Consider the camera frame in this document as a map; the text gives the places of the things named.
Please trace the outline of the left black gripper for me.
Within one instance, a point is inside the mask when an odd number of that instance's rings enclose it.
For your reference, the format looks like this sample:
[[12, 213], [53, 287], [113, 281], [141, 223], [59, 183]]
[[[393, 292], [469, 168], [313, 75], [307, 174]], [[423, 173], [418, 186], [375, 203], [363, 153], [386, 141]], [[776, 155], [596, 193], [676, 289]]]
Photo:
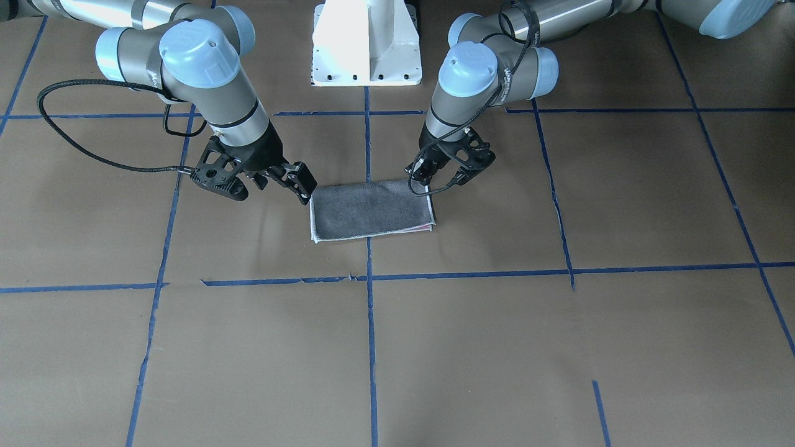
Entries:
[[454, 184], [466, 184], [495, 160], [495, 153], [489, 149], [489, 144], [471, 128], [464, 130], [459, 140], [442, 140], [432, 144], [433, 139], [434, 136], [424, 127], [420, 134], [420, 159], [415, 159], [405, 167], [408, 190], [415, 196], [434, 194], [429, 184], [438, 170], [451, 160], [460, 165], [452, 178]]

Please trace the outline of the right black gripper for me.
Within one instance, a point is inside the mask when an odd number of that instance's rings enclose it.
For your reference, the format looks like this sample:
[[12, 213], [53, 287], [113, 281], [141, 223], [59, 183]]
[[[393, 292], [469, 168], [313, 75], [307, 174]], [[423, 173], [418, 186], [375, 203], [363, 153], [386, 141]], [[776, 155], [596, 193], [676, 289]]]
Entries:
[[225, 144], [218, 136], [209, 139], [190, 179], [202, 189], [234, 201], [244, 201], [249, 192], [239, 175], [253, 179], [260, 190], [273, 179], [308, 205], [318, 183], [304, 162], [289, 162], [283, 156], [281, 139], [275, 129], [248, 145]]

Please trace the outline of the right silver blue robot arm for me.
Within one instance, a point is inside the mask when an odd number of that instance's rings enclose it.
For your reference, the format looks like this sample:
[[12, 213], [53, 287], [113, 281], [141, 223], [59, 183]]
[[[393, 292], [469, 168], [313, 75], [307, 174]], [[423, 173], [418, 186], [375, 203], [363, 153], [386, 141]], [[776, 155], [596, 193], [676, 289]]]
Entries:
[[3, 1], [2, 20], [62, 17], [103, 28], [96, 61], [103, 79], [62, 81], [43, 89], [37, 105], [43, 119], [48, 93], [68, 86], [108, 85], [150, 91], [167, 106], [187, 102], [213, 129], [193, 167], [174, 171], [210, 192], [244, 201], [240, 176], [264, 189], [269, 180], [310, 201], [316, 180], [306, 164], [289, 163], [281, 139], [241, 66], [255, 48], [255, 28], [235, 6], [202, 7], [186, 1]]

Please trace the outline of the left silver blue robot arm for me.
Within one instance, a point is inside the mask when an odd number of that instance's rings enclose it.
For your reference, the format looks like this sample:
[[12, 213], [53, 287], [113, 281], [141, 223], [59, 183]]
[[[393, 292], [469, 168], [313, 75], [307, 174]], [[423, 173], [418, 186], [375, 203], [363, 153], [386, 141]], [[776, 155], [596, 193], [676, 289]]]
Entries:
[[457, 171], [448, 187], [463, 186], [494, 161], [489, 144], [472, 124], [490, 107], [551, 93], [559, 62], [548, 43], [558, 42], [620, 12], [653, 11], [727, 39], [744, 33], [771, 8], [772, 1], [505, 1], [497, 14], [467, 12], [448, 31], [419, 151], [406, 166], [407, 186], [431, 196], [432, 179], [449, 162]]

